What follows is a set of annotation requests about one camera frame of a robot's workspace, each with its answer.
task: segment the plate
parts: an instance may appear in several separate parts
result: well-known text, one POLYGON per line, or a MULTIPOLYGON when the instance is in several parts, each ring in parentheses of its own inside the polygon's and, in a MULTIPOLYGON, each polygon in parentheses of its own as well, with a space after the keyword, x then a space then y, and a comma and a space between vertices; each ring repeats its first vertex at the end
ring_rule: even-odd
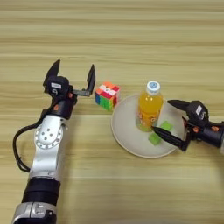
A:
MULTIPOLYGON (((153 145, 149 141, 151 132, 143 132, 136 126, 139 95, 129 96, 115 107, 111 120, 112 132, 116 141, 128 152, 142 158, 161 158, 172 153, 177 147, 163 140, 159 145, 153 145)), ((182 115, 166 101, 161 108, 157 126, 164 121, 172 124, 173 135, 183 139, 185 126, 182 115)))

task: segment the green block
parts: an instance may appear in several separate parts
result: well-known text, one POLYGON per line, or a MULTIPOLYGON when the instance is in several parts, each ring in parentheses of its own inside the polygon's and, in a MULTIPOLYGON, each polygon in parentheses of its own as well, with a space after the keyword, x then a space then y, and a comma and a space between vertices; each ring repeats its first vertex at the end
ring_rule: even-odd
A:
POLYGON ((158 145, 161 142, 161 137, 154 132, 154 133, 150 134, 149 140, 152 144, 158 145))
MULTIPOLYGON (((164 121, 159 127, 164 129, 164 130, 171 130, 172 129, 172 124, 170 124, 167 121, 164 121)), ((161 142, 162 138, 158 134, 153 132, 152 134, 150 134, 149 140, 152 144, 158 145, 161 142)))
POLYGON ((160 128, 164 129, 164 130, 171 130, 172 129, 172 125, 167 122, 167 121, 164 121, 161 125, 160 125, 160 128))

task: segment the wooden table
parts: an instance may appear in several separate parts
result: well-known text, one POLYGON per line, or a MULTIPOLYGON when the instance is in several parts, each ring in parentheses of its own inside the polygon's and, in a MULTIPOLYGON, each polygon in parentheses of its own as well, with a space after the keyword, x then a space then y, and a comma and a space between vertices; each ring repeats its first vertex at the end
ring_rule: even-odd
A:
MULTIPOLYGON (((13 135, 49 105, 42 82, 57 59, 76 88, 86 86, 94 63, 96 86, 112 81, 122 98, 157 80, 165 98, 201 100, 211 120, 224 120, 221 0, 2 0, 0 33, 1 223, 10 223, 28 177, 16 166, 13 135)), ((93 96, 79 99, 58 223, 224 222, 224 157, 217 149, 191 143, 186 154, 135 157, 113 138, 110 118, 93 96)), ((18 147, 30 165, 33 131, 18 147)))

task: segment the white bottle cap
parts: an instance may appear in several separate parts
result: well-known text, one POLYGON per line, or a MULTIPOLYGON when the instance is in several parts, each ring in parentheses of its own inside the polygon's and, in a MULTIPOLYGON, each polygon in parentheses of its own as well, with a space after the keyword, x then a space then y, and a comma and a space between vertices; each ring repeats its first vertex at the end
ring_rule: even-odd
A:
POLYGON ((149 95, 157 95, 160 92, 160 84, 155 80, 149 81, 147 84, 146 92, 149 95))

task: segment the orange juice bottle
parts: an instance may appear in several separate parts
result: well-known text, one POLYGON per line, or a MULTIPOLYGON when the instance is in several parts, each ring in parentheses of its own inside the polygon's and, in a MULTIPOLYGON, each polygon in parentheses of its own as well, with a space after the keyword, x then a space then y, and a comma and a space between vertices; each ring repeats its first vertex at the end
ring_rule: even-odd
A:
POLYGON ((149 81, 146 91, 138 100, 136 126, 142 131, 151 131, 152 124, 158 119, 163 105, 160 85, 157 81, 149 81))

